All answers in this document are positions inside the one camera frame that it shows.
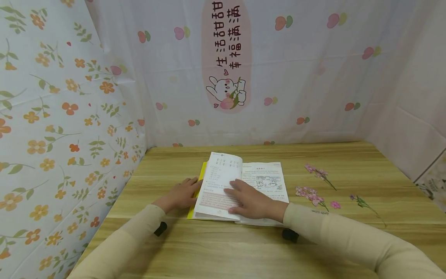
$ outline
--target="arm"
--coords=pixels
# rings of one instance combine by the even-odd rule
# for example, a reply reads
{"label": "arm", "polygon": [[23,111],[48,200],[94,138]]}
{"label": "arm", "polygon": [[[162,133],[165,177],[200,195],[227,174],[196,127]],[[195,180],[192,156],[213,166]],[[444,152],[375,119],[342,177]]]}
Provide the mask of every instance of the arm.
{"label": "arm", "polygon": [[275,201],[241,180],[225,189],[243,207],[229,213],[269,218],[306,239],[376,272],[379,278],[446,278],[446,274],[412,244],[389,233],[336,214],[320,214],[302,205]]}
{"label": "arm", "polygon": [[111,279],[118,278],[127,262],[144,245],[159,227],[164,216],[174,208],[193,205],[191,198],[202,181],[197,178],[185,179],[176,184],[165,196],[141,210],[120,229],[112,233],[79,266],[69,279]]}
{"label": "arm", "polygon": [[414,245],[355,220],[290,204],[283,223],[306,239],[368,267],[379,278],[446,278]]}

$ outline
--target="wooden table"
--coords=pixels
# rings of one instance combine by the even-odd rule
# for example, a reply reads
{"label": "wooden table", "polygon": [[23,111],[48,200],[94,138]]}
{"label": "wooden table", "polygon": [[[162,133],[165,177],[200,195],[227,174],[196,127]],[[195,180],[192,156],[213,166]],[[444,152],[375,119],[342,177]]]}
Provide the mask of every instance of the wooden table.
{"label": "wooden table", "polygon": [[[446,269],[445,214],[366,142],[152,148],[81,260],[175,183],[198,175],[211,151],[238,155],[244,162],[281,162],[290,202],[312,207],[305,198],[295,196],[294,190],[296,186],[312,187],[326,201],[341,204],[341,209],[331,212],[409,241]],[[326,170],[338,190],[309,174],[306,163]],[[370,210],[350,200],[350,194],[366,200],[387,228]],[[280,228],[187,220],[186,213],[169,214],[165,220],[168,230],[150,238],[121,278],[376,278],[372,271],[303,238],[297,244],[285,241]]]}

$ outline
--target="book page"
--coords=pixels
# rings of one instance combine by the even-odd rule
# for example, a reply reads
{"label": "book page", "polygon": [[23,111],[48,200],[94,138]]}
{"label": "book page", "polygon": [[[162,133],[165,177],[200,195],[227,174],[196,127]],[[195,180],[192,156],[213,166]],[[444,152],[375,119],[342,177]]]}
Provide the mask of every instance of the book page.
{"label": "book page", "polygon": [[[242,180],[273,200],[289,203],[280,162],[244,163]],[[243,217],[240,223],[263,226],[281,225],[281,223],[270,219],[253,220]]]}
{"label": "book page", "polygon": [[227,212],[229,208],[239,204],[223,190],[231,188],[229,185],[231,180],[242,178],[242,165],[242,158],[238,156],[212,152],[195,204],[195,212],[240,220],[238,215]]}

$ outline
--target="open book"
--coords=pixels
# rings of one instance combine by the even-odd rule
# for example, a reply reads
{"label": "open book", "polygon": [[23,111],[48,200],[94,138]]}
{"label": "open book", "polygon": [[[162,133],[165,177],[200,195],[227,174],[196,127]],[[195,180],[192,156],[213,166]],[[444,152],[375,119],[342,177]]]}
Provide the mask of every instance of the open book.
{"label": "open book", "polygon": [[273,200],[289,202],[283,179],[282,166],[273,163],[243,163],[242,158],[225,153],[211,152],[209,161],[203,163],[200,179],[203,184],[195,193],[197,203],[189,210],[188,219],[235,221],[259,226],[282,226],[270,219],[253,220],[229,214],[228,209],[239,206],[223,189],[232,188],[229,182],[241,179]]}

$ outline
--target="cartoon rabbit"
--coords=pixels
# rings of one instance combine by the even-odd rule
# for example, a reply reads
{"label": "cartoon rabbit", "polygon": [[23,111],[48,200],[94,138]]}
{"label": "cartoon rabbit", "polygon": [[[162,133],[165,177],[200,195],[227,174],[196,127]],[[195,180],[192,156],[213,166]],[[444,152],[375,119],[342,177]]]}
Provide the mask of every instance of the cartoon rabbit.
{"label": "cartoon rabbit", "polygon": [[232,79],[217,80],[213,76],[210,76],[209,80],[214,85],[214,87],[206,86],[206,90],[209,91],[209,93],[211,93],[217,100],[223,102],[223,100],[230,98],[232,92],[235,92],[232,99],[234,100],[238,96],[239,98],[238,105],[243,106],[245,104],[246,100],[245,80],[240,79],[237,83],[234,83]]}

